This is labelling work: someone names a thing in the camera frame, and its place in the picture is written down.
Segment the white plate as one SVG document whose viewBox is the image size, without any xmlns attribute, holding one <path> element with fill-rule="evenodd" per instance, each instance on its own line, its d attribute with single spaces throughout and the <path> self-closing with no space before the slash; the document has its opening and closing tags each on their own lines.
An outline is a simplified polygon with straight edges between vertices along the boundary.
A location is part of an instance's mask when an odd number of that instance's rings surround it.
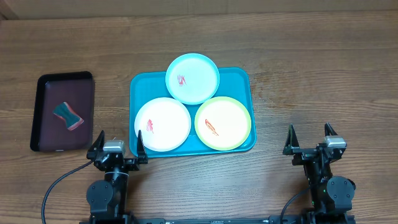
<svg viewBox="0 0 398 224">
<path fill-rule="evenodd" d="M 141 134 L 146 148 L 167 152 L 178 148 L 188 138 L 191 117 L 186 106 L 167 97 L 148 101 L 134 120 L 136 134 Z"/>
</svg>

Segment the light blue plate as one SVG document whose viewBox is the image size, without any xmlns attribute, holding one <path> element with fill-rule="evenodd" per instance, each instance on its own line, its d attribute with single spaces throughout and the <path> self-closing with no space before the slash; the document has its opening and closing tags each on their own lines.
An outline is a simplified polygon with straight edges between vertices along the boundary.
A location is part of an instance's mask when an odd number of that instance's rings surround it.
<svg viewBox="0 0 398 224">
<path fill-rule="evenodd" d="M 220 72 L 214 61 L 205 55 L 183 54 L 167 68 L 165 84 L 176 100 L 186 105 L 198 105 L 217 92 Z"/>
</svg>

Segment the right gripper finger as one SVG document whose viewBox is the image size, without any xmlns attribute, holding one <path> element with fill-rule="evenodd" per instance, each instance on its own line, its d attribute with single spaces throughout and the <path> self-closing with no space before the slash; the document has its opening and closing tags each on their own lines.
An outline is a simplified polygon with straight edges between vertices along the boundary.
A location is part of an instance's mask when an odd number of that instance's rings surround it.
<svg viewBox="0 0 398 224">
<path fill-rule="evenodd" d="M 289 156 L 294 155 L 300 149 L 297 135 L 293 124 L 289 124 L 289 130 L 287 135 L 287 140 L 285 142 L 284 149 L 282 151 L 283 155 Z"/>
<path fill-rule="evenodd" d="M 332 128 L 330 123 L 325 123 L 325 136 L 337 136 L 338 134 L 336 131 Z"/>
</svg>

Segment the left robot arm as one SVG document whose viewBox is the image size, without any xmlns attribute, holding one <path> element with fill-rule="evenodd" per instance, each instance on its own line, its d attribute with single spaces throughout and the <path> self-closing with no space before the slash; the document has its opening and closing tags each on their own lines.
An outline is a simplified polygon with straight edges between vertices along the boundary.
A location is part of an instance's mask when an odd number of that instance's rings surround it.
<svg viewBox="0 0 398 224">
<path fill-rule="evenodd" d="M 104 172 L 104 179 L 93 182 L 86 191 L 90 205 L 89 223 L 138 223 L 138 219 L 126 211 L 129 173 L 138 171 L 148 163 L 142 134 L 138 135 L 137 157 L 126 158 L 122 140 L 105 140 L 104 131 L 86 154 L 93 165 Z"/>
</svg>

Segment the pink and green sponge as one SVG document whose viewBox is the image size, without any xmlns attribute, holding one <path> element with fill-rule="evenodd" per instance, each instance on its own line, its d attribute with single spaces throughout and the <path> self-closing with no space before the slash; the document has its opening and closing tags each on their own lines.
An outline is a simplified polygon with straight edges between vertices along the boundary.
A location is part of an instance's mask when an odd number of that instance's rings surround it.
<svg viewBox="0 0 398 224">
<path fill-rule="evenodd" d="M 67 102 L 57 105 L 53 110 L 53 114 L 64 120 L 69 131 L 73 131 L 84 123 L 84 119 L 76 114 Z"/>
</svg>

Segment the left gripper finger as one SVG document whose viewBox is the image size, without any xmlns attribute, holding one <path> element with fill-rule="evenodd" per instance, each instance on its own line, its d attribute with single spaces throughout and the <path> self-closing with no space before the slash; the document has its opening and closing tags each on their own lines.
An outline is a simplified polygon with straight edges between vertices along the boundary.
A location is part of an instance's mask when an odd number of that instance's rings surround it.
<svg viewBox="0 0 398 224">
<path fill-rule="evenodd" d="M 104 140 L 105 140 L 105 133 L 102 130 L 96 139 L 96 141 L 91 145 L 91 147 L 88 149 L 86 153 L 86 158 L 89 160 L 95 160 L 98 153 L 103 151 L 103 146 L 104 146 Z"/>
<path fill-rule="evenodd" d="M 137 136 L 137 161 L 139 164 L 147 164 L 148 163 L 148 156 L 146 153 L 146 149 L 144 147 L 142 132 L 139 130 Z"/>
</svg>

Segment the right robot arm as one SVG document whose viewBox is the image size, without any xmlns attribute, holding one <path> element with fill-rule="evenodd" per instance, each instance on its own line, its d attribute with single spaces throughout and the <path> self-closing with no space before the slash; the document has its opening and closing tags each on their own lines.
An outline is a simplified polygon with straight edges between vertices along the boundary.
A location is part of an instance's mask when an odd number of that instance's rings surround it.
<svg viewBox="0 0 398 224">
<path fill-rule="evenodd" d="M 334 176 L 330 164 L 342 158 L 347 148 L 346 141 L 339 136 L 330 123 L 325 124 L 323 142 L 314 148 L 301 148 L 294 126 L 289 125 L 284 150 L 285 156 L 292 156 L 294 166 L 303 166 L 308 179 L 308 188 L 293 196 L 283 207 L 279 222 L 283 223 L 354 223 L 354 216 L 347 215 L 352 209 L 355 183 L 342 176 Z M 312 208 L 300 215 L 285 218 L 287 207 L 301 195 L 310 192 Z"/>
</svg>

